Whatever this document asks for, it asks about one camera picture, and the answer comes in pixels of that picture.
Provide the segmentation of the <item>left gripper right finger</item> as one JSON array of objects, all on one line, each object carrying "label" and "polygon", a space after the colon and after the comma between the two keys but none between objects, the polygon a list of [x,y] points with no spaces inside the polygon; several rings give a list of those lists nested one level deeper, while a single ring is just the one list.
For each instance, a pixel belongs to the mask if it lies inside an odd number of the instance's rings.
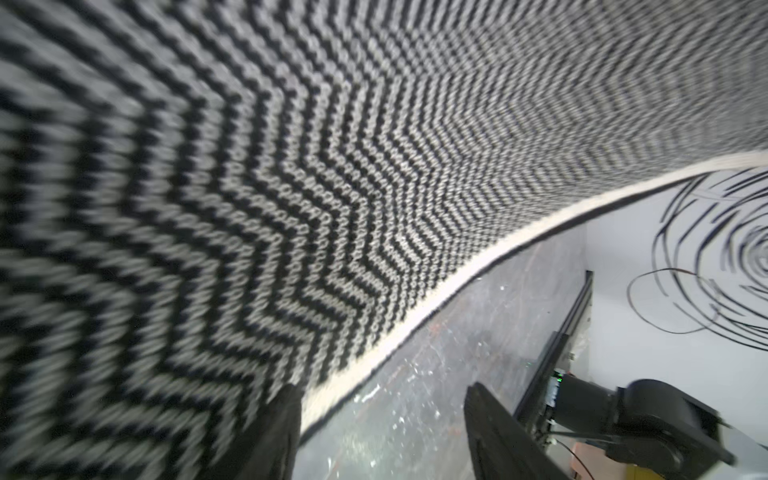
[{"label": "left gripper right finger", "polygon": [[555,480],[567,475],[482,384],[466,390],[464,420],[477,480]]}]

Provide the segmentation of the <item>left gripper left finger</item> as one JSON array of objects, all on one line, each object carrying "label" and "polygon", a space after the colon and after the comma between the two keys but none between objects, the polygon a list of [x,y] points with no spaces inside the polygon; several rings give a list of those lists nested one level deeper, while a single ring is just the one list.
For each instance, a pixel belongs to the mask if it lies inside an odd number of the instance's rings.
[{"label": "left gripper left finger", "polygon": [[301,435],[302,390],[283,386],[203,479],[292,478]]}]

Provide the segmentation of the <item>black white patterned knit scarf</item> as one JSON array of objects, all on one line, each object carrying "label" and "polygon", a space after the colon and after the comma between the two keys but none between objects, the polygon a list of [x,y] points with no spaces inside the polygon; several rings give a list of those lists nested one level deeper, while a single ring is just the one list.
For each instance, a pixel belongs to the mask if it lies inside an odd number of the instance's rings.
[{"label": "black white patterned knit scarf", "polygon": [[766,161],[763,1],[5,1],[1,475],[220,473],[497,258]]}]

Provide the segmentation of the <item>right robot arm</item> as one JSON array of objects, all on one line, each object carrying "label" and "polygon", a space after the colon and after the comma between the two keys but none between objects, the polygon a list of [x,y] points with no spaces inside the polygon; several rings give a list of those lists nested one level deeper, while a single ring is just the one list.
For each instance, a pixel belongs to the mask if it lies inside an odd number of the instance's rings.
[{"label": "right robot arm", "polygon": [[554,422],[611,460],[664,479],[700,479],[718,463],[736,463],[719,413],[670,384],[641,379],[611,391],[572,375],[557,384]]}]

